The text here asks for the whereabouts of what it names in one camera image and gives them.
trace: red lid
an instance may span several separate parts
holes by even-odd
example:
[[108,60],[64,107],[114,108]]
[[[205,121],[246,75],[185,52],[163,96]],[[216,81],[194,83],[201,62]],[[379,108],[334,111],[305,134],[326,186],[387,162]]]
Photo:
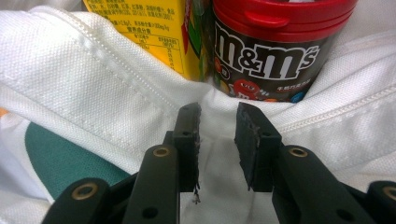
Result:
[[304,42],[335,34],[358,0],[214,0],[217,17],[238,33],[272,41]]

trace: yellow juice box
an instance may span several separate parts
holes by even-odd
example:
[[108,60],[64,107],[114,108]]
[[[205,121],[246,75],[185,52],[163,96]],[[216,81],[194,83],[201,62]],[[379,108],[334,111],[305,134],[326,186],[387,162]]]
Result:
[[193,81],[205,80],[201,17],[195,0],[83,0],[90,12]]

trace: m&m's container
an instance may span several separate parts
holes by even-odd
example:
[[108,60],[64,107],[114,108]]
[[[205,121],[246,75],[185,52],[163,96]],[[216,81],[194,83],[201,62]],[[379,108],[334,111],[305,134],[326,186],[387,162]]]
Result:
[[230,96],[297,103],[357,0],[213,0],[214,82]]

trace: green stripe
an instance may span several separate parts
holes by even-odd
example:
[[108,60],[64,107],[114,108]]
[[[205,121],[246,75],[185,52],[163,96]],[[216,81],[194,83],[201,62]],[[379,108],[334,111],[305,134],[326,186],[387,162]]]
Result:
[[111,186],[129,176],[114,164],[33,122],[26,131],[25,145],[35,172],[54,199],[85,177],[102,178]]

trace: white cloth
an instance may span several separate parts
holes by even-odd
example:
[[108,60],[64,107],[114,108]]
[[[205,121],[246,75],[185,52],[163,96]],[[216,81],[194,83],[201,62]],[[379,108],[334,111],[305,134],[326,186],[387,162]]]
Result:
[[[393,0],[359,1],[300,103],[248,101],[269,117],[285,144],[313,150],[340,181],[360,190],[371,181],[396,181],[394,8]],[[243,100],[183,79],[86,12],[0,11],[0,52],[0,106],[25,118],[2,117],[0,148],[42,190],[0,188],[0,223],[37,223],[52,202],[23,146],[12,145],[26,120],[132,174],[145,150],[173,130],[177,110],[192,102],[203,109],[202,202],[195,205],[183,194],[181,223],[277,223],[271,195],[248,192],[239,166],[233,137]],[[6,118],[19,123],[7,126]]]

